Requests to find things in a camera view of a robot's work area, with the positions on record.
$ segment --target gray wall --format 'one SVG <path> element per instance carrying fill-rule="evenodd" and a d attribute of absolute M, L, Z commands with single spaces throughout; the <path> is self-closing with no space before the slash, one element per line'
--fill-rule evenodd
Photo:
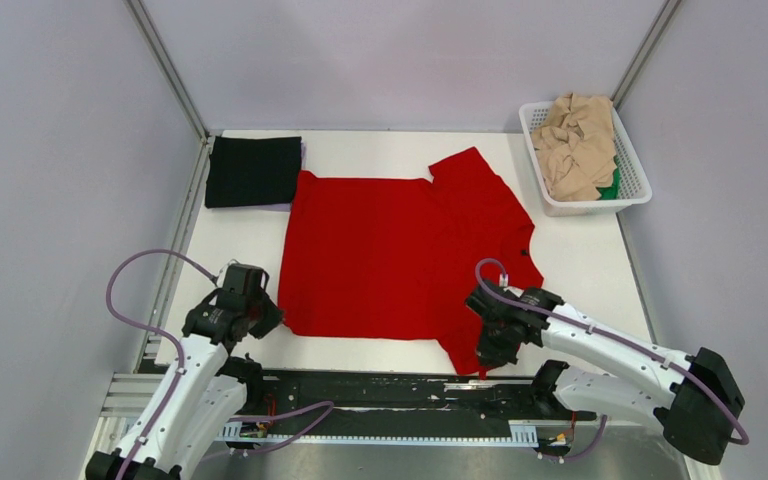
<path fill-rule="evenodd" d="M 654 197 L 623 223 L 658 338 L 722 353 L 768 478 L 768 2 L 684 2 L 620 114 Z"/>
<path fill-rule="evenodd" d="M 124 3 L 0 2 L 0 479 L 77 478 L 196 154 Z"/>
<path fill-rule="evenodd" d="M 521 131 L 611 94 L 662 0 L 147 0 L 207 126 Z"/>

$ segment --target crumpled clothes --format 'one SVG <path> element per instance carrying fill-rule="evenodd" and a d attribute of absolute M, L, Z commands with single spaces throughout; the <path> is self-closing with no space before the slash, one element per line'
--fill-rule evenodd
<path fill-rule="evenodd" d="M 555 200 L 598 200 L 597 188 L 613 183 L 612 109 L 606 96 L 570 93 L 555 100 L 546 121 L 531 133 L 540 172 Z"/>

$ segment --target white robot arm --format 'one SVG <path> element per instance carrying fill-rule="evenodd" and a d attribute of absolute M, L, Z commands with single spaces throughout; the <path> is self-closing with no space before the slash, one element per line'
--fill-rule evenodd
<path fill-rule="evenodd" d="M 216 432 L 263 396 L 260 364 L 231 357 L 246 335 L 262 338 L 283 321 L 262 269 L 234 264 L 222 288 L 187 315 L 183 367 L 170 367 L 135 428 L 111 453 L 95 452 L 87 480 L 181 480 L 192 476 Z M 170 386 L 176 383 L 175 389 Z M 144 426 L 151 425 L 147 433 Z"/>
<path fill-rule="evenodd" d="M 715 352 L 702 348 L 691 356 L 645 342 L 539 288 L 523 291 L 479 278 L 466 304 L 484 324 L 476 352 L 484 366 L 516 363 L 519 346 L 531 343 L 610 372 L 546 362 L 532 385 L 548 406 L 560 404 L 662 431 L 680 452 L 711 465 L 720 463 L 729 443 L 748 442 L 737 423 L 743 395 Z M 731 438 L 735 428 L 737 440 Z"/>

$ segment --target table surface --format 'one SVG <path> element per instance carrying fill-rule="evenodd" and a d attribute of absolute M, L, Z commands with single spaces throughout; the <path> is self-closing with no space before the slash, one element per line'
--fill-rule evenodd
<path fill-rule="evenodd" d="M 428 166 L 475 146 L 525 207 L 535 225 L 532 260 L 543 287 L 589 316 L 649 340 L 649 330 L 615 215 L 552 218 L 543 214 L 540 190 L 522 134 L 358 131 L 226 131 L 226 137 L 301 136 L 304 168 L 320 177 L 427 178 Z M 198 212 L 187 255 L 214 273 L 229 260 L 269 272 L 267 292 L 275 299 L 289 209 Z M 185 267 L 175 287 L 166 328 L 180 336 L 187 312 L 212 285 Z M 302 337 L 280 326 L 261 340 L 246 337 L 234 350 L 251 354 L 264 368 L 452 374 L 448 356 L 434 340 Z M 168 364 L 174 348 L 164 340 L 157 362 Z M 550 358 L 582 368 L 585 362 L 533 345 L 521 348 L 517 365 L 490 375 L 533 375 Z"/>

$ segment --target white laundry basket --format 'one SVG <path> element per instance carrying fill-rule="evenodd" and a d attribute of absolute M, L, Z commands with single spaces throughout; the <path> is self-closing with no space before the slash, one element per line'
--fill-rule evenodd
<path fill-rule="evenodd" d="M 640 166 L 640 159 L 628 133 L 620 121 L 617 111 L 611 108 L 614 119 L 614 145 L 617 149 L 617 167 L 620 169 L 620 190 L 616 200 L 594 200 L 589 202 L 559 202 L 549 196 L 543 175 L 540 173 L 540 165 L 537 163 L 537 155 L 534 153 L 534 143 L 531 141 L 531 132 L 543 124 L 549 115 L 549 109 L 554 102 L 526 103 L 519 109 L 519 120 L 522 122 L 522 131 L 525 134 L 525 145 L 528 155 L 531 157 L 531 165 L 537 175 L 537 183 L 540 184 L 540 192 L 543 199 L 543 210 L 550 217 L 564 217 L 569 215 L 588 215 L 594 213 L 616 213 L 629 205 L 646 203 L 652 198 L 652 188 L 649 180 Z"/>

